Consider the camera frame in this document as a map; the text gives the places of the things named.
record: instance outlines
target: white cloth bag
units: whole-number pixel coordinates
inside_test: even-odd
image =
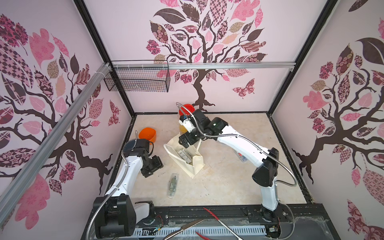
[[[179,137],[180,134],[177,134],[177,136],[172,138],[167,144],[164,144],[164,148],[169,156],[181,167],[181,169],[183,169],[188,174],[188,176],[194,178],[196,174],[204,167],[203,157],[199,153],[201,139],[199,140],[197,148],[195,148],[193,145],[189,146],[188,148],[184,148],[179,144]],[[186,163],[184,159],[179,157],[175,149],[185,149],[187,152],[189,152],[193,156],[192,165]]]

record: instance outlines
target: butterfly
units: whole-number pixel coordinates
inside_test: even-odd
[[[254,84],[255,84],[255,79],[252,79],[251,81],[249,81],[247,83],[245,88],[234,88],[232,90],[234,90],[236,93],[239,94],[240,97],[243,98],[247,93],[253,93],[254,94],[253,91],[255,90],[255,88],[252,87]]]
[[[118,115],[120,113],[119,108],[115,107],[115,104],[111,100],[109,101],[109,105],[111,106],[112,116],[109,118],[108,126],[110,126],[112,124],[117,124],[119,122]]]

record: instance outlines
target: metal frame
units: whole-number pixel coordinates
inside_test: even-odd
[[[7,219],[24,192],[30,187],[44,163],[63,138],[64,133],[109,71],[108,63],[104,63],[99,67],[68,111],[66,111],[51,133],[37,148],[31,159],[23,166],[20,173],[4,191],[0,197],[0,225]]]

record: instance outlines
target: orange bowl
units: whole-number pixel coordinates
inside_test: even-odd
[[[141,132],[139,133],[139,138],[140,139],[146,139],[150,142],[155,142],[156,141],[156,130],[150,127],[146,127]]]

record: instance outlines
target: metal flexible hose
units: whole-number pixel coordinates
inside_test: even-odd
[[[116,185],[115,189],[113,189],[112,192],[111,192],[111,193],[104,199],[104,201],[101,203],[101,205],[99,206],[99,208],[98,208],[98,209],[96,210],[96,212],[93,214],[92,219],[91,219],[91,221],[89,222],[89,225],[88,225],[87,234],[85,235],[85,239],[86,239],[86,240],[91,240],[91,239],[89,238],[89,235],[90,235],[90,233],[91,233],[91,228],[92,228],[92,226],[93,226],[93,224],[94,224],[94,222],[95,222],[95,219],[96,219],[97,214],[100,212],[101,208],[105,205],[105,203],[108,201],[108,199],[109,199],[109,198],[116,192],[116,190],[119,189],[120,185],[121,185],[122,182],[124,181],[125,176],[127,175],[127,172],[128,172],[128,162],[127,162],[127,160],[125,159],[125,157],[124,157],[122,151],[121,151],[121,156],[122,156],[122,158],[123,158],[123,160],[124,160],[124,162],[125,162],[125,164],[126,164],[126,166],[125,166],[125,170],[124,170],[124,174],[123,174],[123,176],[122,176],[120,182]]]
[[[197,130],[205,137],[210,137],[210,138],[216,138],[216,137],[226,137],[226,136],[233,136],[233,137],[240,137],[242,139],[245,139],[247,140],[250,144],[252,144],[253,146],[255,146],[260,152],[264,153],[265,155],[267,155],[268,157],[270,157],[272,160],[274,160],[275,162],[277,162],[279,165],[281,165],[290,175],[291,177],[293,178],[294,180],[294,184],[292,183],[289,183],[289,182],[285,182],[285,181],[282,181],[282,180],[276,180],[275,181],[275,185],[276,185],[276,199],[278,200],[278,202],[284,206],[286,206],[289,210],[289,212],[291,213],[292,215],[292,222],[293,222],[293,228],[292,228],[292,231],[291,233],[285,237],[285,238],[270,238],[271,240],[285,240],[285,239],[288,239],[289,237],[292,236],[293,234],[293,230],[295,229],[295,218],[293,216],[293,213],[292,213],[292,210],[289,208],[288,205],[286,205],[285,203],[282,203],[278,196],[277,196],[277,183],[280,182],[280,183],[283,183],[283,184],[286,184],[288,186],[291,186],[291,187],[296,187],[297,184],[298,184],[298,181],[297,181],[297,178],[296,176],[293,174],[293,172],[291,172],[290,169],[288,169],[288,167],[286,167],[282,162],[280,162],[279,160],[277,160],[276,158],[274,158],[273,156],[271,156],[270,154],[268,154],[267,152],[265,152],[263,149],[261,149],[257,144],[255,144],[254,142],[252,142],[251,140],[249,140],[248,138],[242,136],[242,135],[239,135],[239,134],[221,134],[221,135],[208,135],[206,133],[204,133],[198,122],[197,122],[197,119],[195,118],[195,116],[191,113],[191,111],[189,111],[186,107],[184,107],[181,103],[176,103],[177,107],[179,108],[179,110],[183,113],[183,115],[187,118],[187,114],[184,112],[184,110],[182,108],[184,108],[185,110],[187,110],[187,112],[192,116],[192,118],[195,120],[195,123],[196,123],[196,128]]]

